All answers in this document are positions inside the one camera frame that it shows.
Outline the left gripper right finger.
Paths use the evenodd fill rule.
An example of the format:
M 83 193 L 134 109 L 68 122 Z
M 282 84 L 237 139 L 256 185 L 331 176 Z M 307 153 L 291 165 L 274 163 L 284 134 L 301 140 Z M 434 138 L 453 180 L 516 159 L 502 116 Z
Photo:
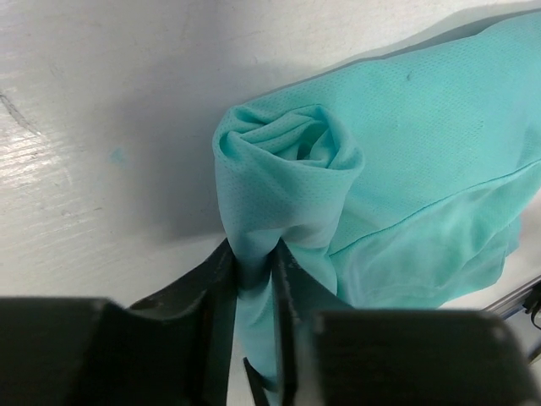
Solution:
M 507 325 L 471 310 L 356 310 L 284 243 L 270 256 L 282 405 L 525 405 Z

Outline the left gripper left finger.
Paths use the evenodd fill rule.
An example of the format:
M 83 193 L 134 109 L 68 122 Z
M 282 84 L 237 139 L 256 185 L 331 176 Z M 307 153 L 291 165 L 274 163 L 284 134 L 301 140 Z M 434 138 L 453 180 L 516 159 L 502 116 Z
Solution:
M 104 298 L 2 298 L 2 404 L 225 404 L 234 273 L 223 242 L 129 307 Z

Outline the teal green t-shirt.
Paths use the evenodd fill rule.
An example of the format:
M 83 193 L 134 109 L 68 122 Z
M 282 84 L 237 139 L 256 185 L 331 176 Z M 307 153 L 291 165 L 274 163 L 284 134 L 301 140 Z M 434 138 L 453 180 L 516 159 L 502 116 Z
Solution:
M 356 308 L 436 308 L 500 278 L 540 188 L 540 16 L 233 107 L 212 149 L 240 340 L 274 381 L 279 241 Z

